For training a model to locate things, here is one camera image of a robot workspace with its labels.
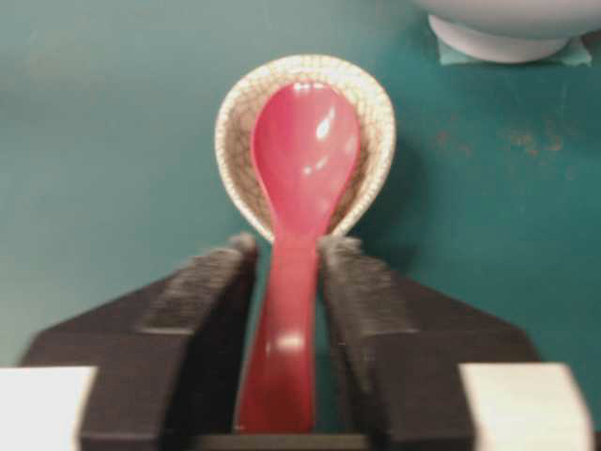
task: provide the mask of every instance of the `spoon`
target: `spoon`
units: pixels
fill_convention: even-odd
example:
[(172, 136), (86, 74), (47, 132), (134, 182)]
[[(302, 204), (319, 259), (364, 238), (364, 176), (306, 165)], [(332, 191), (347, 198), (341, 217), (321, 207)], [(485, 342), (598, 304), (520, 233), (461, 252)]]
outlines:
[(301, 433), (315, 423), (316, 243), (359, 154), (353, 106), (331, 87), (278, 90), (254, 124), (254, 171), (270, 206), (270, 278), (235, 418), (241, 433)]

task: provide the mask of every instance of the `green table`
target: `green table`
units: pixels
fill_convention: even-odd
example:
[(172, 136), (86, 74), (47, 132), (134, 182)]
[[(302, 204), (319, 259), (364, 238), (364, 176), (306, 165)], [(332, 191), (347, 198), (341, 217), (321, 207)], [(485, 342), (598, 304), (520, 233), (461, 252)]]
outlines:
[(323, 53), (376, 76), (397, 113), (392, 172), (353, 234), (525, 328), (572, 366), (601, 427), (601, 40), (589, 68), (444, 68), (400, 0), (1, 6), (0, 365), (40, 328), (249, 229), (214, 161), (219, 104), (263, 62)]

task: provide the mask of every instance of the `red spoon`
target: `red spoon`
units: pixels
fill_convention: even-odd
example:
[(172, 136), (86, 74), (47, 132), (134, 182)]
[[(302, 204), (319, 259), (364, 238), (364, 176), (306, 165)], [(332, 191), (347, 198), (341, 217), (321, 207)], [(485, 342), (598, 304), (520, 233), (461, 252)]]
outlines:
[(270, 204), (270, 279), (240, 388), (242, 433), (308, 432), (315, 423), (316, 242), (359, 154), (355, 109), (322, 83), (277, 91), (254, 124), (252, 157)]

